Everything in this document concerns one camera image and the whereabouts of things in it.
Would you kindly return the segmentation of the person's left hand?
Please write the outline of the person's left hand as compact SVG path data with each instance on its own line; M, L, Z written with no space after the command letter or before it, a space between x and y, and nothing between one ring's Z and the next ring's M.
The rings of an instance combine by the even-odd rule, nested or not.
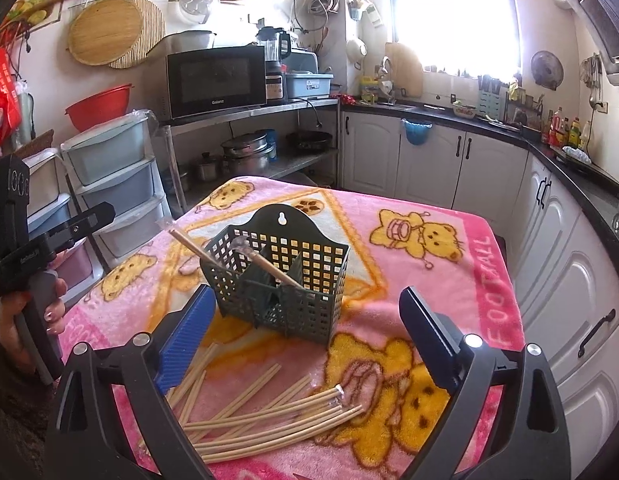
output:
M59 336L67 325L64 319L66 305L62 301L62 296L68 291L66 281L56 278L55 291L55 300L45 309L43 316L48 336ZM31 330L23 313L31 300L29 292L11 292L0 300L0 345L8 360L25 374L33 374L37 369L29 349Z

